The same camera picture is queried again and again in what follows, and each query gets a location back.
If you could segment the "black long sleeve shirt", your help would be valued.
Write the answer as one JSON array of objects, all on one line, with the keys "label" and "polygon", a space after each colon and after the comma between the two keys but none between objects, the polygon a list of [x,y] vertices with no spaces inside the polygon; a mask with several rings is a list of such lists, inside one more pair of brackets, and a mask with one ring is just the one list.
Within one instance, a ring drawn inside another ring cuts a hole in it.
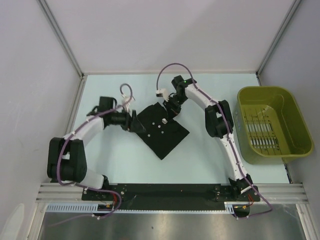
[{"label": "black long sleeve shirt", "polygon": [[137,135],[163,160],[190,133],[174,119],[168,119],[166,109],[155,103],[146,107],[137,115],[145,132]]}]

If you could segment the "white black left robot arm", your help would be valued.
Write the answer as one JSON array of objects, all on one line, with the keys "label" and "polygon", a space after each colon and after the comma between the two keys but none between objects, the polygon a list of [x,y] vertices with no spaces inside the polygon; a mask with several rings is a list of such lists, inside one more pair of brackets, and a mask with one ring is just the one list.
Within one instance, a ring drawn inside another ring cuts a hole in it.
[{"label": "white black left robot arm", "polygon": [[99,104],[86,115],[86,120],[76,130],[63,137],[54,137],[49,142],[47,176],[62,185],[79,184],[93,189],[100,200],[110,196],[108,177],[90,170],[85,147],[108,126],[120,126],[124,131],[144,133],[135,110],[130,110],[133,96],[122,95],[118,105],[113,97],[101,96]]}]

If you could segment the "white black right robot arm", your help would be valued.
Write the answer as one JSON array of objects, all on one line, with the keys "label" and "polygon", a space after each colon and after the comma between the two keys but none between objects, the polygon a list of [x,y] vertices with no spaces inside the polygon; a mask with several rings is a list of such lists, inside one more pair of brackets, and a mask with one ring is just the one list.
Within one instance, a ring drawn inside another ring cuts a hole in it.
[{"label": "white black right robot arm", "polygon": [[165,88],[157,88],[156,96],[164,99],[169,118],[176,117],[181,106],[186,100],[194,101],[205,116],[205,129],[208,135],[215,138],[225,154],[225,165],[230,182],[230,194],[237,200],[242,201],[250,192],[257,193],[252,178],[243,165],[233,134],[233,118],[230,105],[226,100],[218,101],[205,93],[193,79],[183,79],[176,76],[171,81],[175,93],[169,94]]}]

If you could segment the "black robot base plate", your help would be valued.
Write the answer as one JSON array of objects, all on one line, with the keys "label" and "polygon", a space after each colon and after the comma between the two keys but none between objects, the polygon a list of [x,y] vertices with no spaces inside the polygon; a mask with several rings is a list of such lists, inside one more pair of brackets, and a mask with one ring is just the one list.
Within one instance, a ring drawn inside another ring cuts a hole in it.
[{"label": "black robot base plate", "polygon": [[228,184],[118,183],[109,190],[120,194],[119,209],[124,211],[217,211],[225,208],[225,202],[261,201],[254,192],[236,198]]}]

